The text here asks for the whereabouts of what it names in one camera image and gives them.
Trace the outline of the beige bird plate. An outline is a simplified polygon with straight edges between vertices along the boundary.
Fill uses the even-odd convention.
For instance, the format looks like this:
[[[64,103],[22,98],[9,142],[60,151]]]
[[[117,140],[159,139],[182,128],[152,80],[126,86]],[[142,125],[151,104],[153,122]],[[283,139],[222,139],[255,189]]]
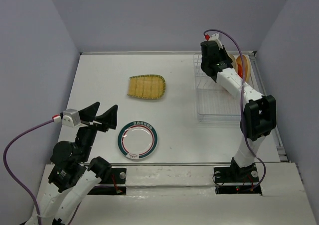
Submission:
[[[235,59],[235,57],[232,54],[228,54],[228,57],[231,59],[231,65],[233,68],[237,68],[237,61]]]

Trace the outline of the orange plate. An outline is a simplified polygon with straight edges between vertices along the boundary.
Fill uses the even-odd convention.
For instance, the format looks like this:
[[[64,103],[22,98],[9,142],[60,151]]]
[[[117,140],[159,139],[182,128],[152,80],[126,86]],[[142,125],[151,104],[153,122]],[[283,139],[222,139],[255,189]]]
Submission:
[[[242,64],[237,64],[237,71],[241,78],[246,77],[246,69]]]

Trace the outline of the small beige plate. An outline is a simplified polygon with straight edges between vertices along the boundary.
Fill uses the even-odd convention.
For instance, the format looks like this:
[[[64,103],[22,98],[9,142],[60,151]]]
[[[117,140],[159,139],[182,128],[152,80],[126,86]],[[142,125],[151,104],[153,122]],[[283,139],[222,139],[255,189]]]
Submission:
[[[236,61],[237,61],[237,64],[242,64],[245,67],[246,69],[245,81],[248,83],[251,76],[251,62],[247,55],[243,55],[243,59],[244,59],[244,62],[242,62],[241,56],[238,56],[236,58]]]

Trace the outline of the green rimmed white plate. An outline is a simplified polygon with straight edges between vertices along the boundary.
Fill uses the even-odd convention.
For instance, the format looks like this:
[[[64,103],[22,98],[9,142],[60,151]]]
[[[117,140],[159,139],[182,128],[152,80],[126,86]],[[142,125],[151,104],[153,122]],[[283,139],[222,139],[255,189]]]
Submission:
[[[136,120],[126,124],[119,132],[117,144],[123,156],[130,160],[143,160],[154,153],[159,142],[155,128],[148,122]]]

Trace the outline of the woven bamboo tray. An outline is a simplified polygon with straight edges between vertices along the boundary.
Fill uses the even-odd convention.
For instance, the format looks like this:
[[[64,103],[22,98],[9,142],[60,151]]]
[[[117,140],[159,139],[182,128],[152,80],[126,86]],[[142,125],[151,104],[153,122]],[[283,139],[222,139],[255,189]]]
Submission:
[[[166,90],[166,81],[157,74],[137,75],[129,78],[127,95],[144,100],[161,99]]]

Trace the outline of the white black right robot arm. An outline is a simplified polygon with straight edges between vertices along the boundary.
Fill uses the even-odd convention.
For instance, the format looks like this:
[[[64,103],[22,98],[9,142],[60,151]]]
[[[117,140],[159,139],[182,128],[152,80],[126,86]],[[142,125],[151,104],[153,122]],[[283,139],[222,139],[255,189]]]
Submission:
[[[243,138],[229,167],[217,170],[217,183],[240,183],[251,177],[257,151],[276,127],[276,100],[254,90],[233,68],[232,59],[218,41],[201,42],[201,69],[234,98],[240,99]]]

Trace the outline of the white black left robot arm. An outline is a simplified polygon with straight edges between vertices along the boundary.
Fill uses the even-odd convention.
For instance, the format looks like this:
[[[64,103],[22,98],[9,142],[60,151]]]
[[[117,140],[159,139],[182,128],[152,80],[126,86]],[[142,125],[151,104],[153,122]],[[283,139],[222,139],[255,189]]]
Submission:
[[[84,197],[99,183],[109,180],[112,165],[104,158],[88,161],[97,132],[117,127],[118,106],[97,115],[99,102],[82,109],[67,109],[53,116],[54,123],[77,128],[75,140],[56,143],[50,157],[54,165],[40,202],[27,225],[65,225]]]

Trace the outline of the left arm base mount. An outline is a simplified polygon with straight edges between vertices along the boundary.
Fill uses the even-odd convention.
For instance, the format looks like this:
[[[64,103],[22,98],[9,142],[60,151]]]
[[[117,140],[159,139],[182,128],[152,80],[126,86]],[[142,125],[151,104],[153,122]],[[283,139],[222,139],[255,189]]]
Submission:
[[[102,181],[95,185],[87,195],[125,195],[127,191],[126,177],[126,167],[112,167],[109,177],[102,179]]]

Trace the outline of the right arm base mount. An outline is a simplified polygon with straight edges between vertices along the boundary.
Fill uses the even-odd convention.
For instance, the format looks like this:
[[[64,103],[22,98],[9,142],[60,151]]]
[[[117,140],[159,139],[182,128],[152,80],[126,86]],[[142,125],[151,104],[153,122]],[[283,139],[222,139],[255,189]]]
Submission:
[[[217,195],[262,194],[256,165],[249,168],[243,175],[234,174],[229,167],[214,167],[212,180]]]

